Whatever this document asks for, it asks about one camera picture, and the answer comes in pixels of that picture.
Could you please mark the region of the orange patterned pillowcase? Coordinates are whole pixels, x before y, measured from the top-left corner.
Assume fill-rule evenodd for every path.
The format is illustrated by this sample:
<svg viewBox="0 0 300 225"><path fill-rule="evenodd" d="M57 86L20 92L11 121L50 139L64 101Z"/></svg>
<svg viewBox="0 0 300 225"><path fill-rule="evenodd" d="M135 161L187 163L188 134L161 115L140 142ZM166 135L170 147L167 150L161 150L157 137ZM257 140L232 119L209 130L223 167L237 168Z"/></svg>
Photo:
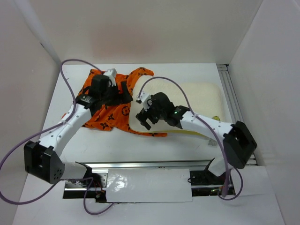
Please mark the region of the orange patterned pillowcase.
<svg viewBox="0 0 300 225"><path fill-rule="evenodd" d="M117 74L116 83L119 88L119 93L122 93L121 82L126 82L129 94L133 94L134 87L137 86L137 82L146 76L153 77L153 71L139 67L133 70L128 75ZM89 129L98 129L100 131L112 131L113 128L117 128L121 131L132 133L135 135L152 136L152 137L166 137L167 133L141 133L134 131L129 126L129 113L133 109L131 103L126 103L116 106L102 105L92 115L91 119L83 124L83 127Z"/></svg>

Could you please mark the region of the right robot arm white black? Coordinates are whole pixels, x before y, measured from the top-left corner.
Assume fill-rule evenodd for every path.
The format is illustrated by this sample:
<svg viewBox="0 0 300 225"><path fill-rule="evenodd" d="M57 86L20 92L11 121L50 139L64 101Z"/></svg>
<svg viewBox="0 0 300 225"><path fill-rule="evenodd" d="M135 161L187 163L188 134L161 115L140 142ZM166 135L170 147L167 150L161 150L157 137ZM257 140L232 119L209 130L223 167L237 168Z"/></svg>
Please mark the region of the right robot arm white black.
<svg viewBox="0 0 300 225"><path fill-rule="evenodd" d="M162 92L150 95L143 91L138 95L137 103L142 104L142 110L136 118L147 130L164 121L170 127L202 134L220 144L222 158L211 160L204 173L210 184L220 180L221 175L229 174L233 168L243 169L257 148L249 129L241 121L232 124L199 115L189 105L175 106Z"/></svg>

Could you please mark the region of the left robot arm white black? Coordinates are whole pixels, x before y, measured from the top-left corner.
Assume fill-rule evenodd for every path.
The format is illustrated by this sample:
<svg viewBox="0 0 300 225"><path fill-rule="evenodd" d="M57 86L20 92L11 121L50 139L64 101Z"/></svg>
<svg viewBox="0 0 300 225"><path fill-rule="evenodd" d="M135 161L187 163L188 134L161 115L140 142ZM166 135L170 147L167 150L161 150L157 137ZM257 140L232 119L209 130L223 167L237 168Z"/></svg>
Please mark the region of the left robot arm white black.
<svg viewBox="0 0 300 225"><path fill-rule="evenodd" d="M125 81L117 85L117 72L109 69L103 74L95 75L87 93L75 98L70 110L59 121L56 128L46 133L38 141L28 141L24 146L24 163L27 173L50 184L60 180L76 180L87 187L96 175L92 168L84 163L63 162L60 158L65 146L102 106L115 106L131 102Z"/></svg>

